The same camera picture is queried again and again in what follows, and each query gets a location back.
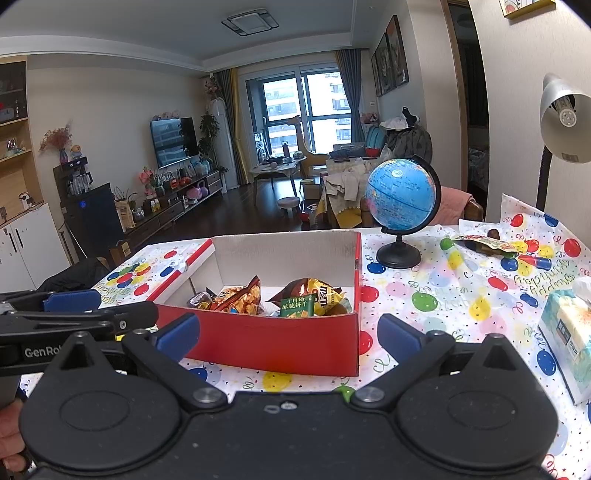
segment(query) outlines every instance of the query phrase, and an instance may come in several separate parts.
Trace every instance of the globe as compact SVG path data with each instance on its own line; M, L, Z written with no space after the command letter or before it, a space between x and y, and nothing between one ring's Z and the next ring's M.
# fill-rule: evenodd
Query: globe
M436 207L435 182L419 163L388 160L369 176L365 199L373 217L390 230L406 233L427 220Z

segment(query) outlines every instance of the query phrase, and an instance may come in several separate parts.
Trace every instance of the cabinet door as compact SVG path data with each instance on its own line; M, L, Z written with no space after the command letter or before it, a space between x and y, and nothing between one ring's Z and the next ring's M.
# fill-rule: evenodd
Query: cabinet door
M10 226L0 229L0 292L34 289Z
M10 227L36 288L70 266L47 204L14 220Z

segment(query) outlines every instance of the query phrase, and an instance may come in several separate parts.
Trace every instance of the dark floor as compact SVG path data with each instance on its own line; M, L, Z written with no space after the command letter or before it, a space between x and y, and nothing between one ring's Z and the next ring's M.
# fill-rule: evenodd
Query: dark floor
M295 180L295 187L300 188L299 179ZM150 243L302 229L298 216L294 219L291 210L288 215L281 213L277 206L278 199L293 197L289 180L275 180L275 190L271 188L270 181L259 181L256 206L253 195L252 184L229 190L225 195L214 195L182 216L171 228L154 235Z

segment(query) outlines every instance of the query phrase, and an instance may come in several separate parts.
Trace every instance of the silver lamp head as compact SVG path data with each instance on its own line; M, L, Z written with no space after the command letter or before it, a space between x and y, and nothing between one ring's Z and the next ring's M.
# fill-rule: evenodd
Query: silver lamp head
M548 150L572 163L591 161L591 98L549 73L544 78L540 130Z

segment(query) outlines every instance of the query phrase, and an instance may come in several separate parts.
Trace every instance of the white standing air conditioner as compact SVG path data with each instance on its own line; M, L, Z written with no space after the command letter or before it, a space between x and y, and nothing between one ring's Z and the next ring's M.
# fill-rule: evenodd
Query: white standing air conditioner
M210 113L217 120L220 131L217 137L213 139L213 148L216 152L217 163L225 167L228 171L222 174L222 183L225 189L232 190L239 187L238 175L236 174L236 162L234 160L234 149L232 148L232 136L230 135L230 126L228 125L228 116L226 114L226 104L222 98L212 100Z

